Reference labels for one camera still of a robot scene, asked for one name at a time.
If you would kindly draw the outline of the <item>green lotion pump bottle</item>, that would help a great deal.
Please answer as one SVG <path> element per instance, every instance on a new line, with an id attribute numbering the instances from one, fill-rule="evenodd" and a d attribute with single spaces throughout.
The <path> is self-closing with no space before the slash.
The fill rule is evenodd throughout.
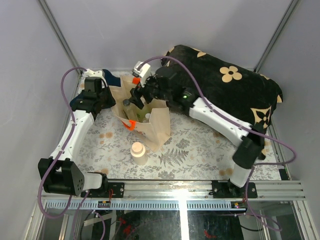
<path id="1" fill-rule="evenodd" d="M 135 113 L 137 115 L 137 119 L 140 123 L 143 122 L 145 119 L 145 115 L 150 113 L 149 107 L 147 105 L 144 105 L 142 109 L 135 107 Z"/>

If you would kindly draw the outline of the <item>beige canvas tote bag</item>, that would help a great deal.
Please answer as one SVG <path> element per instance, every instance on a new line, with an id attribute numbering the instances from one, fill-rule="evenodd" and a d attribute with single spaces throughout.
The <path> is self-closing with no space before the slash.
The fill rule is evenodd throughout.
<path id="1" fill-rule="evenodd" d="M 142 97 L 143 104 L 150 110 L 148 122 L 133 121 L 126 118 L 123 111 L 123 100 L 128 99 L 130 90 L 135 88 L 136 82 L 131 75 L 120 76 L 120 87 L 111 86 L 110 91 L 116 104 L 111 107 L 112 113 L 122 125 L 131 133 L 135 134 L 142 143 L 154 153 L 171 137 L 170 112 L 164 100 L 153 99 L 147 104 Z"/>

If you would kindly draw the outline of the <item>peach cylindrical bottle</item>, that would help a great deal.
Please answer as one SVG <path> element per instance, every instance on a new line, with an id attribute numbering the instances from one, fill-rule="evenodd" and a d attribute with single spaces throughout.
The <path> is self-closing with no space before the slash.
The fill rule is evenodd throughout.
<path id="1" fill-rule="evenodd" d="M 133 161 L 139 166 L 145 165 L 148 161 L 146 147 L 141 142 L 134 142 L 131 145 L 130 154 Z"/>

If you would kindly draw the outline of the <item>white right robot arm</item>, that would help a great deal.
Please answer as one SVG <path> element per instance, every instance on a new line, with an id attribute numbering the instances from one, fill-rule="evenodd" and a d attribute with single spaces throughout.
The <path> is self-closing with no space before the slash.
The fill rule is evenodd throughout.
<path id="1" fill-rule="evenodd" d="M 154 100 L 165 101 L 173 111 L 210 126 L 237 147 L 232 156 L 233 174 L 227 189 L 236 198 L 244 194 L 252 167 L 265 146 L 265 140 L 260 136 L 262 125 L 241 121 L 217 108 L 205 97 L 200 97 L 197 90 L 175 84 L 173 79 L 176 74 L 172 72 L 153 75 L 149 64 L 138 62 L 132 75 L 139 78 L 139 83 L 131 89 L 129 100 L 139 109 L 143 108 L 142 100 L 148 104 Z"/>

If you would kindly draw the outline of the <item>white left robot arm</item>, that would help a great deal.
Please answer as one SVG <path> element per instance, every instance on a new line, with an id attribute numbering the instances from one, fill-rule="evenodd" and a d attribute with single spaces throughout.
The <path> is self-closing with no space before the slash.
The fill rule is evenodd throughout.
<path id="1" fill-rule="evenodd" d="M 98 172 L 81 171 L 78 159 L 82 143 L 89 128 L 102 109 L 115 105 L 109 86 L 102 76 L 89 76 L 84 89 L 70 104 L 71 119 L 56 149 L 48 158 L 41 158 L 38 171 L 47 193 L 78 196 L 92 190 L 105 197 L 110 190 L 107 178 Z"/>

